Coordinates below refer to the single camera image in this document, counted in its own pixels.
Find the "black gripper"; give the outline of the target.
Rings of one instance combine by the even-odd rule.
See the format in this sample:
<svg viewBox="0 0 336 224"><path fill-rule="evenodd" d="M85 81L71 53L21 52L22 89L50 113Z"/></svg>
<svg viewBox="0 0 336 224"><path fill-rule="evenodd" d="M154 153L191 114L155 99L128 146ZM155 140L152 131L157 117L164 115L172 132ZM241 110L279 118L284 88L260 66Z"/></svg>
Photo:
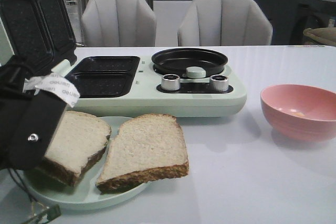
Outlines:
<svg viewBox="0 0 336 224"><path fill-rule="evenodd" d="M47 91L24 93L25 79L33 73L26 58L16 55L1 67L1 168L38 166L67 106Z"/></svg>

